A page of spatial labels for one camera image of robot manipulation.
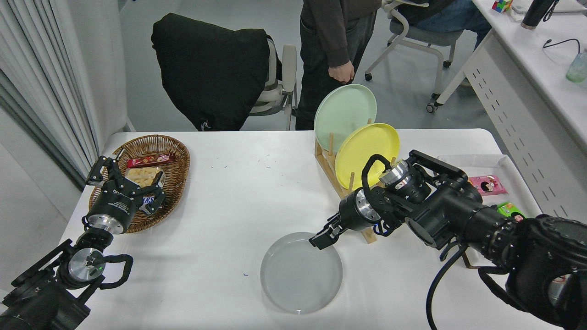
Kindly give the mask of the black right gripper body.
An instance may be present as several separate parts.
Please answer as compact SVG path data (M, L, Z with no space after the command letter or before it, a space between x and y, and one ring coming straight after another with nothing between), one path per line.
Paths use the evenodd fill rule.
M363 190L355 190L340 201L339 215L342 228L362 231L373 226L373 207Z

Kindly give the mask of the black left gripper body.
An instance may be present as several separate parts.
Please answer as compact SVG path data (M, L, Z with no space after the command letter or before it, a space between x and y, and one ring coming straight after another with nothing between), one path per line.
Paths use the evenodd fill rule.
M116 220L119 225L129 225L138 210L135 202L140 201L138 197L132 196L132 192L139 188L129 180L119 183L110 180L103 184L98 199L89 211L90 225L103 223L100 217L104 216Z

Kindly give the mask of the person's hand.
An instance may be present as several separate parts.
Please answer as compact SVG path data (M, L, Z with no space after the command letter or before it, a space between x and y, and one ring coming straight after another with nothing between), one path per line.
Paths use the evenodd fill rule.
M328 68L329 76L335 79L336 81L347 84L354 80L355 76L355 69L352 62L348 61L347 63L339 66L330 66Z

